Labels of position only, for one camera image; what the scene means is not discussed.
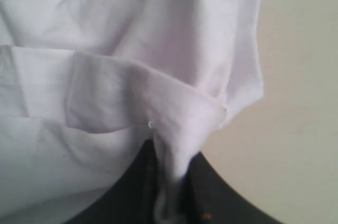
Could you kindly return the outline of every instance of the white fabric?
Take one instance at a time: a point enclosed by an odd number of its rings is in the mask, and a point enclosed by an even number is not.
[[[262,97],[258,8],[0,0],[0,223],[61,223],[83,210],[128,168],[148,122],[163,171],[155,220],[184,222],[176,203],[190,159]]]

